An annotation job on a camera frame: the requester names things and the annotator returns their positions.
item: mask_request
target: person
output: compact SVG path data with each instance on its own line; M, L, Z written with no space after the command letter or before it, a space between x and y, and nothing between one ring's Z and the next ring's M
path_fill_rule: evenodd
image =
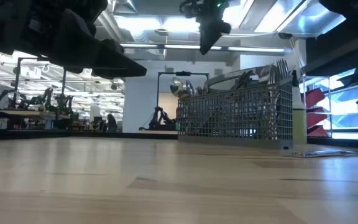
M112 114L107 115L107 124L103 127L104 133L115 133L117 131L117 121Z

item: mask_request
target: wire basket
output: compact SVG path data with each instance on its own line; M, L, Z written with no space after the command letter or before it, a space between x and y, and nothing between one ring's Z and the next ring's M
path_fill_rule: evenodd
M292 147L291 79L179 100L179 138L270 140Z

